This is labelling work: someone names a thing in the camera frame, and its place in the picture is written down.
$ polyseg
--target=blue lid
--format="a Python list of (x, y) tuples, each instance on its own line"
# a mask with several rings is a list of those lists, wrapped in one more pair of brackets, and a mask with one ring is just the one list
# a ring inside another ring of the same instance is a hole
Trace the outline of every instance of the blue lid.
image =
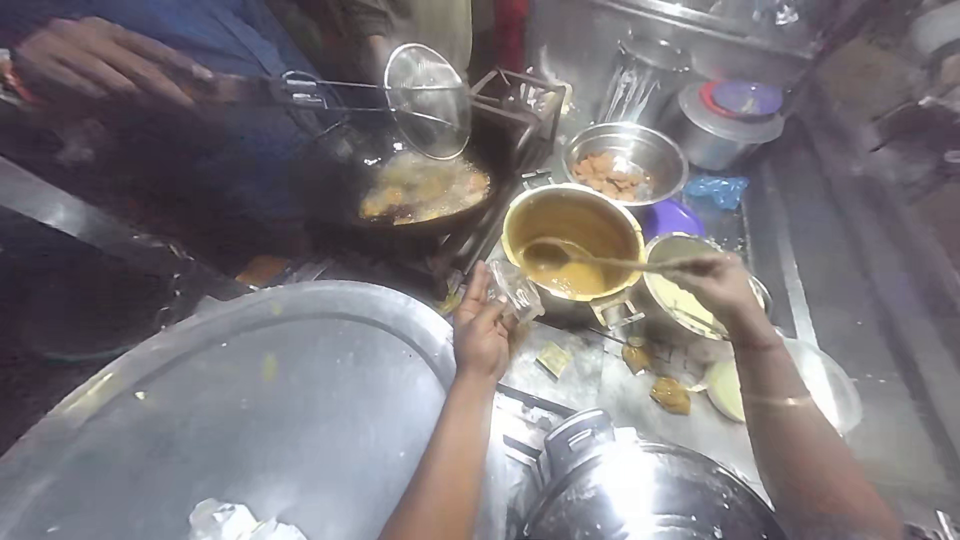
[(783, 106), (783, 92), (778, 86), (746, 81), (717, 83), (710, 97), (717, 107), (746, 116), (773, 114)]

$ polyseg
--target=steel lid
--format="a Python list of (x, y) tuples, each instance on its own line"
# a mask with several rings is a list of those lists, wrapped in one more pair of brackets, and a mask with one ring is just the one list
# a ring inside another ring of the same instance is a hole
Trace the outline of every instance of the steel lid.
[(783, 133), (783, 117), (780, 114), (747, 122), (710, 110), (700, 97), (701, 85), (694, 83), (685, 86), (677, 94), (677, 101), (686, 117), (703, 130), (744, 144), (770, 142)]
[[(308, 538), (375, 538), (452, 382), (450, 339), (429, 307), (360, 282), (265, 289), (194, 315), (0, 457), (0, 537), (185, 538), (213, 497)], [(477, 522), (486, 537), (503, 521), (492, 504)]]

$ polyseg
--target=hand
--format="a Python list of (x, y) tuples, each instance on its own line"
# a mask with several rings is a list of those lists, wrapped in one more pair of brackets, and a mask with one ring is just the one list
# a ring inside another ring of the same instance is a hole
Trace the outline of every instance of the hand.
[(14, 51), (24, 85), (44, 98), (132, 98), (190, 107), (171, 77), (204, 84), (213, 73), (166, 45), (102, 18), (54, 19)]
[(763, 315), (750, 286), (750, 272), (740, 257), (732, 253), (709, 254), (686, 258), (672, 266), (674, 270), (663, 276), (693, 293), (728, 329), (734, 319)]
[(511, 325), (500, 320), (506, 299), (487, 302), (489, 280), (487, 265), (478, 260), (464, 299), (453, 312), (453, 352), (458, 377), (496, 384), (510, 360), (507, 336)]

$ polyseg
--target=pot handle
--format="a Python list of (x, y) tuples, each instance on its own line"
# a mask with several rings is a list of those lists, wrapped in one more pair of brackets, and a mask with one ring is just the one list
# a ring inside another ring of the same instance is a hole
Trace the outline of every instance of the pot handle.
[(537, 169), (532, 173), (523, 173), (520, 175), (523, 189), (530, 191), (535, 187), (556, 184), (553, 180), (553, 171), (550, 169)]
[[(634, 306), (634, 302), (630, 300), (630, 287), (627, 287), (610, 296), (591, 300), (589, 303), (590, 309), (593, 310), (593, 315), (597, 318), (597, 322), (599, 322), (600, 326), (606, 328), (607, 330), (616, 330), (646, 317), (646, 313), (638, 310)], [(626, 317), (617, 317), (616, 320), (611, 321), (610, 314), (615, 312), (612, 310), (621, 306), (624, 306), (627, 309), (629, 315)]]
[(573, 470), (588, 449), (613, 440), (613, 421), (605, 410), (593, 408), (567, 418), (543, 439), (547, 470), (541, 464), (540, 473), (545, 476), (544, 485)]

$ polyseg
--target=finger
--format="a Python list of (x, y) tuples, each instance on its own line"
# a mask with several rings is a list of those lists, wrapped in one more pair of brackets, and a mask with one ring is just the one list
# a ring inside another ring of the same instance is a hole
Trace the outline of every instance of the finger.
[(113, 43), (98, 48), (96, 52), (111, 67), (133, 81), (138, 88), (177, 105), (190, 107), (194, 104), (193, 99), (152, 62)]
[(53, 84), (54, 86), (69, 88), (74, 92), (79, 92), (83, 96), (92, 99), (103, 99), (108, 96), (104, 88), (86, 77), (79, 75), (58, 61), (47, 61), (42, 66), (31, 65), (27, 69), (24, 69), (23, 72), (28, 85), (30, 85), (31, 81), (37, 85), (49, 86)]
[(113, 25), (113, 27), (113, 35), (117, 43), (124, 45), (137, 55), (155, 61), (160, 65), (176, 69), (199, 82), (210, 83), (213, 81), (213, 72), (190, 57), (177, 52), (156, 39), (131, 32), (117, 25)]
[(490, 272), (487, 271), (487, 265), (484, 261), (478, 260), (473, 265), (473, 272), (470, 276), (470, 282), (467, 284), (467, 292), (464, 293), (464, 301), (479, 302), (487, 298), (487, 282), (490, 280)]
[(516, 326), (519, 324), (519, 321), (516, 319), (516, 315), (511, 313), (509, 315), (500, 317), (500, 324), (503, 325), (503, 328), (506, 331), (514, 331), (516, 330)]
[(662, 275), (671, 282), (676, 283), (681, 289), (688, 291), (703, 288), (708, 280), (707, 278), (679, 270), (664, 272)]
[(691, 274), (709, 274), (713, 269), (727, 261), (726, 253), (710, 253), (693, 257), (674, 258), (657, 263), (660, 268), (681, 270)]
[(496, 322), (496, 318), (507, 308), (507, 303), (502, 299), (497, 299), (483, 306), (483, 309), (473, 317), (473, 323), (480, 328), (489, 328)]
[(89, 81), (94, 82), (111, 93), (132, 95), (137, 87), (122, 73), (110, 67), (109, 64), (77, 47), (59, 50), (55, 58), (61, 64), (70, 68)]

